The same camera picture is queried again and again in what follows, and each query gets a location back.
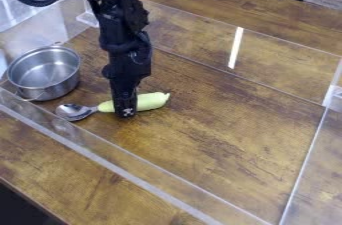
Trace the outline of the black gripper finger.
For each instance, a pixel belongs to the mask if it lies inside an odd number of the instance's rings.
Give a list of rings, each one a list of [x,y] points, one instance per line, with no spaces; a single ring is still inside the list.
[[[121,118],[134,117],[138,109],[137,91],[113,90],[113,101],[115,113]]]

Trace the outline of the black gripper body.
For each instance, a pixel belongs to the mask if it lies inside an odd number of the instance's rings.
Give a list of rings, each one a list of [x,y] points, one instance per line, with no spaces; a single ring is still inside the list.
[[[129,99],[134,96],[143,78],[151,75],[153,45],[149,34],[141,32],[123,53],[110,52],[110,62],[102,70],[110,80],[113,96]]]

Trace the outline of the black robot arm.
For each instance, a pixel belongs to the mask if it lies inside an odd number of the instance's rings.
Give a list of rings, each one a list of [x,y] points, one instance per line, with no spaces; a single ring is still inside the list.
[[[99,22],[101,48],[109,53],[102,73],[110,80],[115,113],[129,118],[138,112],[138,86],[151,75],[149,11],[141,0],[87,1]]]

